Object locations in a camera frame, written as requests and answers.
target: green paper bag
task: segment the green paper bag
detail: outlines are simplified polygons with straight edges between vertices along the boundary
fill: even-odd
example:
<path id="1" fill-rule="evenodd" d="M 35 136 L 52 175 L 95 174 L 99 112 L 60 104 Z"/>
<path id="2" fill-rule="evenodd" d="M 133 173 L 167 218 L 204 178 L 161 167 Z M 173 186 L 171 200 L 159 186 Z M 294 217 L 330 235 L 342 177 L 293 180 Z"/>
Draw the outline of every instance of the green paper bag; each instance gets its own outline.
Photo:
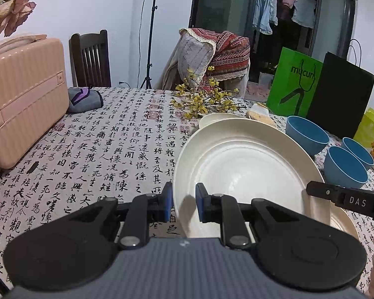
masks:
<path id="1" fill-rule="evenodd" d="M 279 116 L 305 117 L 323 64 L 283 47 L 266 106 Z"/>

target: pink suitcase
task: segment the pink suitcase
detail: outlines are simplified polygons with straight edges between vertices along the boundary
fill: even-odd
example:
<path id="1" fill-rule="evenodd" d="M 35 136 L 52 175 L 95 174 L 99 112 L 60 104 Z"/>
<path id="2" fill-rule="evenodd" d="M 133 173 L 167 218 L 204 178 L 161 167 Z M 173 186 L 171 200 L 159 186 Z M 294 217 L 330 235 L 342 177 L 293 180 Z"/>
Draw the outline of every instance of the pink suitcase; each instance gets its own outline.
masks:
<path id="1" fill-rule="evenodd" d="M 59 39 L 35 35 L 0 44 L 1 168 L 13 167 L 68 106 Z"/>

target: black paper bag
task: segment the black paper bag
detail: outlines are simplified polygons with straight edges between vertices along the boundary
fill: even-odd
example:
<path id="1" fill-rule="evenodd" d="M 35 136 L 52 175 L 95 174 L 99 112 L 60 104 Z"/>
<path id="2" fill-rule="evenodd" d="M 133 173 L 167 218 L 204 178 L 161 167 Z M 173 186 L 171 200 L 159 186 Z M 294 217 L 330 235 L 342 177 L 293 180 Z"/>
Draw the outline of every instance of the black paper bag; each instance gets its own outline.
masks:
<path id="1" fill-rule="evenodd" d="M 353 138 L 373 85 L 373 74 L 327 53 L 306 118 L 339 138 Z"/>

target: metal screw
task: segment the metal screw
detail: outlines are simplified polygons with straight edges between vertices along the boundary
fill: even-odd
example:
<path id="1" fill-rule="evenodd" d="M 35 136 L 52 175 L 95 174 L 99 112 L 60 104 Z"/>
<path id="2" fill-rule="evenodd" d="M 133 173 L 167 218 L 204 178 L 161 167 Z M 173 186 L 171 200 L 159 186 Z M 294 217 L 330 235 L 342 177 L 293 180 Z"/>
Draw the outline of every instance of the metal screw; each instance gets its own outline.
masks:
<path id="1" fill-rule="evenodd" d="M 140 243 L 140 239 L 135 236 L 125 236 L 120 240 L 120 243 L 126 247 L 135 247 Z"/>
<path id="2" fill-rule="evenodd" d="M 244 246 L 249 243 L 249 238 L 243 235 L 235 235 L 230 238 L 230 243 L 235 246 Z"/>

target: light blue garment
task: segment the light blue garment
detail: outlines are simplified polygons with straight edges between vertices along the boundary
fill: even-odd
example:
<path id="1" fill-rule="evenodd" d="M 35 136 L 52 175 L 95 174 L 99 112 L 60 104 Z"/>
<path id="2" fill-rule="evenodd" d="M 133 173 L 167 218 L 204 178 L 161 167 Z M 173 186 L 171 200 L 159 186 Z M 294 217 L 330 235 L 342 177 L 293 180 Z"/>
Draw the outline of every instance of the light blue garment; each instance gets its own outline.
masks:
<path id="1" fill-rule="evenodd" d="M 256 0 L 254 12 L 254 29 L 258 29 L 262 34 L 271 35 L 273 33 L 270 22 L 276 26 L 277 21 L 277 0 Z"/>
<path id="2" fill-rule="evenodd" d="M 303 27 L 313 28 L 316 0 L 295 0 L 292 21 Z"/>

